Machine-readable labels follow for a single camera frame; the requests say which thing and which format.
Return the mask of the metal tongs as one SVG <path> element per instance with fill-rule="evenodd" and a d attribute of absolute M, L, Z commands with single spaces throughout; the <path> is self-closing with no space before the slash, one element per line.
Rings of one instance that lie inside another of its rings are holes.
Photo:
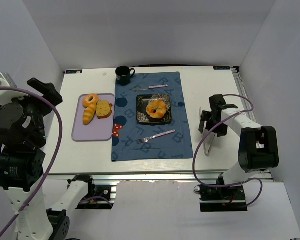
<path fill-rule="evenodd" d="M 200 107 L 200 108 L 199 108 L 199 117 L 200 117 L 200 119 L 201 119 L 201 113 L 202 113 L 202 111 L 203 111 L 203 110 L 202 110 L 202 108 Z M 204 150 L 205 156 L 206 156 L 206 157 L 209 157 L 209 155 L 210 155 L 210 153 L 211 153 L 211 150 L 212 150 L 212 148 L 213 148 L 214 140 L 215 140 L 217 134 L 216 134 L 216 133 L 208 134 L 208 131 L 209 131 L 209 130 L 207 130 L 206 127 L 207 127 L 207 124 L 204 126 L 204 132 L 203 132 L 203 134 L 202 134 L 203 137 L 206 136 L 206 139 L 205 139 L 205 141 L 203 142 L 203 150 Z"/>

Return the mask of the twisted ring bread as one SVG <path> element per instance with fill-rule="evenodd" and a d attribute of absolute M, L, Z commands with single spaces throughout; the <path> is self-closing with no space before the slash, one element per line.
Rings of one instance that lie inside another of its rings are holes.
<path fill-rule="evenodd" d="M 151 101 L 146 107 L 146 113 L 153 119 L 161 119 L 167 113 L 167 107 L 163 100 Z"/>

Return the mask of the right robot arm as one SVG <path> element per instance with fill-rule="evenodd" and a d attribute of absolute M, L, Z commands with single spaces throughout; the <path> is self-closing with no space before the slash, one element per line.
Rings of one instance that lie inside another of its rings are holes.
<path fill-rule="evenodd" d="M 249 119 L 245 113 L 254 110 L 240 111 L 234 104 L 228 104 L 225 95 L 216 94 L 209 98 L 211 111 L 203 111 L 200 118 L 199 132 L 204 133 L 202 145 L 210 134 L 224 137 L 231 129 L 239 136 L 238 161 L 221 174 L 218 188 L 234 187 L 246 183 L 254 175 L 277 168 L 279 151 L 277 132 L 272 126 L 262 126 Z"/>

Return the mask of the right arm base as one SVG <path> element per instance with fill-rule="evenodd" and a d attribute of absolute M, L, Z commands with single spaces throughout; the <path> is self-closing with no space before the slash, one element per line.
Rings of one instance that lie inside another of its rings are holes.
<path fill-rule="evenodd" d="M 199 195 L 202 213 L 247 212 L 246 195 L 242 185 L 210 188 L 203 185 L 194 187 Z"/>

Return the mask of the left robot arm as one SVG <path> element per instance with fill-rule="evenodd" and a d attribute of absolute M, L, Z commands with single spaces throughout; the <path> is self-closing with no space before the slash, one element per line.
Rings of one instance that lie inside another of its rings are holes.
<path fill-rule="evenodd" d="M 46 145 L 44 117 L 63 99 L 52 83 L 36 78 L 27 84 L 31 93 L 0 74 L 0 187 L 7 194 L 19 240 L 63 240 L 70 219 L 66 210 L 46 208 L 43 169 Z"/>

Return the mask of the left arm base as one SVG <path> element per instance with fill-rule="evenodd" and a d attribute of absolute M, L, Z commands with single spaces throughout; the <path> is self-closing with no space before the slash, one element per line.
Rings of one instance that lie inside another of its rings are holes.
<path fill-rule="evenodd" d="M 46 211 L 69 215 L 75 209 L 112 209 L 113 206 L 110 185 L 96 185 L 91 175 L 79 174 L 67 180 L 66 192 Z"/>

